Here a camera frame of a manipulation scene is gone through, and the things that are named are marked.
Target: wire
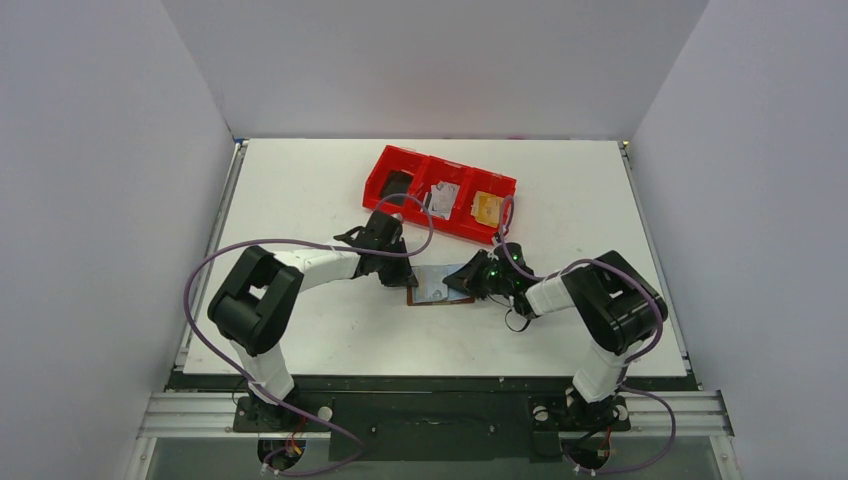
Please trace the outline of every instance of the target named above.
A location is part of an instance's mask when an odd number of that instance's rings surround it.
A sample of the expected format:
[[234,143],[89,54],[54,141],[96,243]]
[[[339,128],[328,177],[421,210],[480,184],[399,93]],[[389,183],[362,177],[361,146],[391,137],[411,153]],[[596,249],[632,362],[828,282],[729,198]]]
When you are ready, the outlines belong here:
[[295,428],[294,431],[292,431],[292,434],[289,435],[289,439],[287,441],[289,447],[291,447],[290,450],[294,450],[294,452],[298,455],[302,455],[303,452],[300,450],[300,447],[298,447],[297,444],[294,442],[294,436],[300,433],[304,425],[306,425],[306,417],[300,417],[300,423],[297,424],[297,428]]
[[607,458],[612,456],[612,428],[607,433]]
[[507,318],[509,318],[510,313],[512,313],[511,308],[509,310],[507,310],[506,313],[504,314],[504,324],[506,325],[506,328],[508,328],[511,332],[515,332],[515,333],[521,333],[524,330],[527,330],[527,327],[530,326],[530,319],[529,318],[526,319],[525,322],[524,322],[524,326],[519,328],[518,330],[516,330],[516,329],[509,326],[509,321],[507,320]]
[[503,302],[501,302],[501,301],[495,300],[495,297],[493,297],[493,296],[491,296],[491,295],[489,295],[487,298],[488,298],[489,300],[491,300],[491,301],[493,301],[493,302],[497,303],[498,305],[500,305],[500,306],[502,306],[502,307],[512,308],[512,305],[507,305],[506,303],[503,303]]
[[607,427],[607,436],[606,436],[606,437],[604,437],[604,441],[603,441],[603,442],[601,442],[601,446],[600,446],[600,447],[598,447],[598,450],[600,450],[600,449],[604,448],[604,445],[606,445],[606,444],[607,444],[607,442],[609,442],[609,441],[610,441],[610,436],[612,436],[612,427]]
[[[250,382],[250,384],[253,386],[253,388],[255,389],[256,392],[259,392],[262,395],[264,395],[265,397],[273,400],[274,403],[285,408],[286,410],[289,410],[289,411],[291,411],[291,412],[293,412],[297,415],[300,415],[301,417],[305,417],[308,420],[315,422],[317,425],[322,425],[322,426],[327,427],[331,430],[335,430],[336,432],[340,433],[341,435],[344,435],[345,437],[353,440],[353,442],[356,443],[360,447],[358,452],[356,452],[353,455],[351,455],[347,458],[344,458],[344,459],[342,459],[342,460],[340,460],[336,463],[332,463],[332,464],[326,465],[324,467],[316,468],[316,469],[313,469],[313,470],[307,470],[307,471],[303,471],[303,472],[282,472],[282,475],[284,475],[284,476],[311,477],[313,475],[318,475],[318,474],[321,474],[321,473],[329,472],[330,470],[335,470],[336,468],[347,465],[347,464],[355,461],[359,457],[361,457],[362,454],[365,453],[365,443],[359,437],[357,437],[353,433],[345,430],[344,428],[342,428],[342,427],[340,427],[340,426],[338,426],[338,425],[336,425],[332,422],[322,420],[322,419],[318,418],[317,416],[315,416],[315,415],[313,415],[313,414],[311,414],[311,413],[309,413],[305,410],[302,410],[298,407],[295,407],[294,405],[292,405],[290,403],[285,402],[283,399],[276,398],[274,395],[271,394],[271,392],[269,392],[265,388],[264,385],[262,385],[261,383],[257,383],[256,380],[253,378],[253,376],[247,370],[242,368],[242,366],[239,365],[235,360],[228,357],[227,354],[225,354],[218,347],[213,345],[212,342],[206,337],[206,335],[204,335],[203,332],[200,331],[200,328],[198,328],[198,326],[197,326],[197,321],[194,319],[194,316],[191,313],[191,287],[194,284],[194,281],[197,278],[197,276],[204,269],[204,267],[206,267],[206,265],[212,263],[213,260],[215,260],[216,258],[220,257],[221,255],[223,255],[225,253],[232,252],[233,250],[238,250],[238,249],[244,248],[244,247],[250,247],[250,246],[253,246],[253,245],[289,244],[289,245],[299,245],[299,246],[308,247],[308,248],[315,248],[315,249],[319,249],[319,250],[334,250],[334,251],[337,251],[337,252],[365,253],[365,254],[369,254],[369,255],[381,255],[381,256],[384,256],[384,257],[393,257],[393,258],[407,258],[407,257],[412,257],[414,255],[418,255],[419,253],[423,252],[430,245],[430,241],[433,240],[433,233],[434,233],[433,217],[432,217],[432,215],[430,215],[430,212],[427,211],[427,208],[424,206],[423,203],[421,203],[420,200],[418,200],[417,198],[415,198],[411,195],[407,195],[405,193],[394,193],[394,194],[391,194],[391,195],[387,195],[387,196],[383,197],[383,199],[380,201],[380,203],[377,204],[377,207],[379,207],[387,199],[394,198],[394,197],[408,197],[409,199],[411,199],[415,203],[417,203],[418,206],[421,207],[421,209],[424,211],[424,214],[427,215],[427,227],[429,229],[428,234],[427,234],[427,240],[424,241],[424,244],[421,245],[421,247],[419,247],[417,250],[415,250],[413,252],[408,252],[408,253],[381,252],[379,250],[370,250],[370,249],[366,249],[366,248],[345,247],[345,246],[335,246],[335,245],[333,245],[331,247],[329,245],[323,245],[323,244],[320,244],[320,243],[308,242],[308,241],[305,241],[305,240],[294,240],[294,239],[289,239],[289,238],[261,238],[261,239],[257,239],[257,240],[248,240],[246,242],[239,242],[239,243],[224,247],[220,250],[217,250],[217,251],[209,254],[209,256],[207,256],[206,258],[201,260],[200,264],[197,265],[194,268],[194,270],[192,270],[192,272],[188,276],[188,279],[186,280],[185,287],[183,288],[183,313],[185,314],[186,321],[188,322],[188,325],[191,328],[192,333],[194,333],[194,335],[198,338],[198,340],[200,340],[206,346],[206,348],[208,348],[210,351],[212,351],[212,353],[214,353],[215,355],[220,357],[222,360],[224,360],[224,362],[226,362],[229,366],[233,367],[233,369],[235,371],[237,371],[239,374],[241,374],[241,376],[243,376],[248,382]],[[269,453],[268,455],[266,455],[265,460],[263,462],[265,464],[270,465],[270,460],[272,458],[274,458],[275,455],[282,453],[283,451],[285,451],[285,446],[283,446],[282,449],[277,449],[277,450]]]
[[603,432],[603,431],[604,431],[604,429],[609,429],[609,428],[611,428],[611,427],[612,427],[612,423],[605,423],[605,424],[603,424],[603,425],[600,425],[600,426],[595,427],[594,429],[592,429],[591,431],[587,432],[587,433],[586,433],[585,435],[583,435],[582,437],[578,438],[578,439],[577,439],[577,441],[575,441],[573,444],[571,444],[571,446],[569,446],[569,447],[568,447],[568,450],[566,450],[565,452],[563,452],[563,455],[568,456],[568,455],[569,455],[569,454],[571,454],[572,452],[574,452],[574,451],[576,451],[576,450],[579,450],[579,449],[580,449],[580,444],[581,444],[581,443],[583,443],[583,442],[585,442],[586,440],[588,440],[588,439],[592,438],[592,437],[593,437],[593,436],[595,436],[596,434],[598,434],[598,433],[600,433],[600,432]]
[[240,388],[242,385],[244,385],[244,382],[246,382],[246,381],[247,381],[247,379],[246,379],[246,378],[241,377],[241,380],[239,380],[239,381],[238,381],[238,383],[236,383],[236,386],[235,386],[235,387],[233,387],[233,391],[232,391],[232,393],[230,393],[230,400],[232,400],[232,401],[233,401],[233,405],[235,405],[235,406],[237,406],[237,407],[238,407],[238,402],[236,401],[236,392],[238,392],[239,388]]
[[[660,452],[658,454],[656,454],[655,456],[653,456],[649,460],[647,460],[643,463],[640,463],[638,465],[632,465],[632,466],[629,466],[629,467],[618,467],[618,468],[607,468],[607,469],[603,469],[603,470],[596,470],[595,474],[597,474],[597,475],[613,475],[613,474],[618,474],[618,473],[630,473],[630,472],[635,472],[635,471],[638,471],[638,470],[648,468],[651,465],[657,463],[661,458],[666,456],[666,454],[669,452],[669,450],[671,450],[672,444],[674,444],[675,437],[677,437],[677,418],[674,416],[674,410],[671,409],[671,405],[669,405],[668,402],[665,401],[665,399],[663,399],[662,397],[660,397],[658,395],[654,395],[653,393],[643,392],[642,390],[636,390],[635,388],[625,387],[624,385],[620,386],[619,390],[621,390],[622,392],[635,393],[636,395],[642,395],[643,397],[652,398],[652,399],[660,402],[662,404],[662,406],[665,407],[666,411],[668,411],[669,417],[671,417],[671,435],[669,435],[668,441],[665,443],[662,450],[660,450]],[[565,458],[567,458],[572,464],[577,465],[577,468],[581,472],[592,473],[592,470],[586,469],[586,468],[578,465],[577,462],[575,462],[574,459],[572,459],[568,454],[566,454]]]
[[608,272],[614,273],[615,275],[618,275],[618,277],[621,278],[625,283],[627,283],[631,287],[635,288],[636,291],[639,292],[639,294],[642,295],[642,297],[645,298],[645,301],[648,302],[648,306],[651,308],[651,311],[654,312],[654,316],[657,319],[656,333],[654,334],[653,339],[651,339],[651,342],[648,344],[647,347],[645,347],[642,350],[640,350],[640,351],[634,353],[633,355],[627,357],[624,360],[624,363],[629,364],[629,363],[633,362],[633,360],[636,360],[637,358],[640,358],[643,355],[650,352],[651,350],[653,350],[654,347],[656,347],[657,344],[660,343],[660,338],[662,338],[662,332],[663,332],[663,317],[662,317],[662,313],[660,312],[659,306],[657,306],[657,302],[654,301],[654,299],[648,294],[648,292],[645,291],[645,289],[641,285],[639,285],[639,282],[634,280],[633,277],[631,277],[630,275],[628,275],[628,274],[622,272],[621,270],[613,267],[612,265],[608,265],[604,262],[601,262],[599,260],[595,260],[593,258],[583,258],[583,259],[576,260],[576,261],[572,262],[571,265],[563,268],[559,272],[554,272],[554,273],[552,273],[552,274],[550,274],[546,277],[537,277],[535,275],[531,275],[531,274],[527,273],[526,271],[524,271],[524,269],[522,269],[515,262],[515,260],[512,258],[512,255],[510,255],[509,250],[507,249],[507,246],[506,246],[506,240],[505,240],[506,239],[506,232],[504,231],[503,217],[504,217],[504,210],[506,209],[507,205],[512,206],[512,208],[510,208],[510,219],[511,219],[512,218],[512,211],[515,210],[515,198],[513,198],[512,195],[507,195],[506,197],[504,197],[503,202],[501,203],[500,216],[498,217],[498,220],[499,220],[498,221],[498,234],[500,235],[501,248],[503,248],[503,251],[506,254],[506,259],[509,261],[510,265],[512,265],[512,268],[514,268],[516,272],[520,273],[521,275],[523,275],[524,277],[526,277],[530,280],[534,280],[534,281],[537,281],[537,282],[544,282],[544,281],[550,280],[552,278],[557,278],[557,277],[561,276],[562,274],[570,272],[574,268],[576,268],[580,265],[584,265],[584,264],[595,265],[595,266],[600,267],[604,270],[607,270]]

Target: white table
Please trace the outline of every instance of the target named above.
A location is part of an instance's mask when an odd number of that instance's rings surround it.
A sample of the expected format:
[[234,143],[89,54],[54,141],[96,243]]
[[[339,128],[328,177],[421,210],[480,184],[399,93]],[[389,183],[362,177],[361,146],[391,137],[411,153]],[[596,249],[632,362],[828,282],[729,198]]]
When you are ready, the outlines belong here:
[[[509,239],[522,244],[537,274],[615,249],[659,290],[615,142],[253,139],[220,245],[261,237],[323,242],[364,224],[370,214],[361,206],[365,179],[386,144],[516,178]],[[407,223],[404,236],[414,250],[426,238],[426,229]],[[430,248],[411,261],[464,263],[480,248],[487,247],[437,233]],[[233,356],[205,312],[238,255],[216,261],[199,320],[215,345]],[[504,325],[505,310],[491,301],[409,307],[405,290],[384,288],[372,275],[300,295],[281,343],[294,374],[500,377],[576,372],[590,341],[576,310],[536,319],[520,334]],[[523,322],[510,319],[516,326]],[[676,334],[666,322],[660,344],[630,375],[685,375]],[[191,342],[184,371],[234,373],[197,340]]]

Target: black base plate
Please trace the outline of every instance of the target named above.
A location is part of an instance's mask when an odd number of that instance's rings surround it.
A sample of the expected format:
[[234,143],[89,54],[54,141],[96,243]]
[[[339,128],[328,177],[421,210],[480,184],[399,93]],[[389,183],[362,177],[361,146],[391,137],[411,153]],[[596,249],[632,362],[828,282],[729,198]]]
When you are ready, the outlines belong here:
[[[562,392],[572,384],[571,377],[296,376],[295,381],[300,390],[296,405],[310,413],[322,405],[332,406],[331,421],[365,441],[369,460],[524,457],[532,463],[562,462],[559,432],[534,431],[530,412],[534,401],[539,401],[536,399],[554,397],[561,401]],[[691,373],[686,377],[628,378],[626,385],[648,391],[698,390]],[[227,394],[247,391],[242,377],[177,371],[172,372],[167,388]],[[241,411],[249,407],[239,405]],[[452,426],[467,430],[468,436],[457,433]],[[293,428],[250,420],[246,413],[236,416],[233,427],[237,432],[249,433],[290,432]],[[303,430],[327,431],[312,422]],[[445,442],[453,448],[445,448]],[[333,459],[356,450],[349,439],[332,434]]]
[[[613,405],[620,405],[627,408],[627,403],[623,397],[616,397],[613,400]],[[548,418],[545,421],[533,419],[534,432],[585,432],[586,426],[579,425],[574,418],[568,416],[565,408],[564,395],[546,395],[534,396],[528,400],[528,407],[533,415],[533,411],[537,407],[544,407],[548,412]],[[630,430],[630,418],[619,420],[612,424],[613,432],[626,432]]]
[[[294,406],[316,415],[322,406],[334,407],[333,399],[318,400],[315,398],[302,399],[294,402]],[[300,416],[285,410],[283,407],[268,405],[250,396],[238,400],[236,415],[233,417],[233,431],[239,433],[286,432],[297,428]],[[327,427],[307,422],[301,431],[326,432]]]

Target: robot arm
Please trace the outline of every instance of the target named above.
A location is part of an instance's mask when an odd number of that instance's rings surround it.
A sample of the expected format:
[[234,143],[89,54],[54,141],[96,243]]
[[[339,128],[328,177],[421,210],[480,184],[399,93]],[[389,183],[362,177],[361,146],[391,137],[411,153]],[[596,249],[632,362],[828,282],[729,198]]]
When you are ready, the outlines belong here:
[[[375,211],[365,227],[336,236],[331,245],[405,253],[402,231],[399,219]],[[334,280],[374,272],[385,286],[417,285],[407,258],[315,249],[271,253],[250,247],[212,298],[209,319],[230,341],[254,384],[263,385],[276,398],[283,399],[295,384],[278,343],[298,294]],[[249,388],[262,401],[276,404],[253,384]]]
[[[524,263],[521,246],[507,243],[506,249],[512,260],[532,275]],[[656,330],[656,317],[648,301],[618,275],[594,264],[558,277],[530,280],[515,270],[503,250],[496,247],[494,255],[479,251],[444,282],[477,298],[503,295],[528,321],[576,307],[592,336],[592,344],[574,376],[573,388],[566,392],[568,409],[575,417],[586,419],[586,423],[609,414],[627,370],[627,359]],[[635,280],[657,304],[663,320],[667,318],[668,308],[662,297],[618,252],[607,252],[597,260]]]

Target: black strip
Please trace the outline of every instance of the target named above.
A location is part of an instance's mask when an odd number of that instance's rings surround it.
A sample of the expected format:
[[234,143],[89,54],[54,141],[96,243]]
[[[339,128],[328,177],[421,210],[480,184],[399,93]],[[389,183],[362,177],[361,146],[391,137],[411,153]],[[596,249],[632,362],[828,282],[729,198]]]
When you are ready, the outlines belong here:
[[[302,392],[484,392],[557,393],[571,385],[572,377],[351,377],[295,375]],[[247,391],[238,375],[188,375],[173,371],[166,390],[202,392]],[[632,377],[625,385],[652,392],[697,391],[691,373],[686,377]]]

